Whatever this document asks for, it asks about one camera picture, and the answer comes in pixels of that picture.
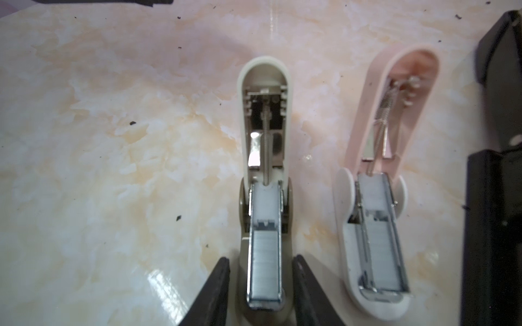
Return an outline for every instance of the pink stapler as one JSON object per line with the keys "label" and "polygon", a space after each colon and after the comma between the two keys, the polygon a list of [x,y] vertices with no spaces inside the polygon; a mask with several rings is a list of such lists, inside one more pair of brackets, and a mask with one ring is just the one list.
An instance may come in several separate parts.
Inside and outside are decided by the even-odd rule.
{"label": "pink stapler", "polygon": [[439,71],[430,45],[390,46],[372,61],[334,205],[345,286],[357,305],[396,320],[411,299],[396,219],[408,202],[400,169]]}

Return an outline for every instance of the glossy countertop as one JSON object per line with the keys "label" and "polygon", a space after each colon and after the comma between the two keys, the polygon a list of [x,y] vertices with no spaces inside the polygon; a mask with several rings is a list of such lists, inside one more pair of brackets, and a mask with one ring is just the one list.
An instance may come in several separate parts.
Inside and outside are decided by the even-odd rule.
{"label": "glossy countertop", "polygon": [[176,0],[0,19],[0,324],[179,323],[219,257],[239,254],[235,86],[259,55],[294,82],[294,254],[347,325],[383,324],[339,277],[331,186],[370,61],[396,42],[434,44],[443,61],[402,172],[414,299],[388,324],[458,324],[466,159],[494,144],[473,50],[519,7]]}

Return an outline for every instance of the marble tabletop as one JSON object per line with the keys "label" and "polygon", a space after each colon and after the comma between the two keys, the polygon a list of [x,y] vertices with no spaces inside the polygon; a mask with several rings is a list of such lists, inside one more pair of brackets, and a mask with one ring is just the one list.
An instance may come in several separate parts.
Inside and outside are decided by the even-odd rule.
{"label": "marble tabletop", "polygon": [[432,43],[443,62],[402,172],[414,299],[390,324],[458,324],[466,159],[494,146],[473,50],[519,7],[176,0],[35,5],[0,19],[0,324],[183,318],[219,257],[239,254],[235,85],[259,55],[294,81],[294,254],[347,325],[383,324],[339,277],[331,185],[370,61],[396,42]]}

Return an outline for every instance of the black object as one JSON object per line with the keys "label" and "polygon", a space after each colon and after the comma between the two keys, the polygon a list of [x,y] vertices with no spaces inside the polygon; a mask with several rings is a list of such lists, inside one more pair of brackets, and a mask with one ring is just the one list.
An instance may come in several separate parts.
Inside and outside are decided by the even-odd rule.
{"label": "black object", "polygon": [[468,157],[462,326],[522,325],[522,35],[508,11],[482,38],[475,71],[502,152]]}
{"label": "black object", "polygon": [[[299,326],[344,325],[303,256],[292,260],[295,318]],[[227,318],[229,260],[221,257],[180,326],[224,326]]]}
{"label": "black object", "polygon": [[152,7],[153,5],[171,5],[174,0],[34,0],[41,4],[80,4],[80,3],[114,3],[126,2]]}
{"label": "black object", "polygon": [[301,255],[292,260],[292,276],[297,325],[344,325]]}
{"label": "black object", "polygon": [[221,257],[179,326],[224,326],[229,282],[230,263]]}

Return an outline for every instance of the stapler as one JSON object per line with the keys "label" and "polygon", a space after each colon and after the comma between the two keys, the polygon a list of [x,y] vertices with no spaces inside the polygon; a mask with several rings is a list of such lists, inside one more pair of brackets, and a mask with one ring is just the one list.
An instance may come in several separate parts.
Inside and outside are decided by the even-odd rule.
{"label": "stapler", "polygon": [[293,305],[292,84],[286,66],[268,56],[251,60],[240,72],[238,97],[244,176],[237,307],[252,324],[277,324]]}
{"label": "stapler", "polygon": [[408,201],[399,172],[439,70],[429,45],[393,45],[372,61],[334,205],[345,286],[369,315],[396,320],[411,291],[396,220]]}

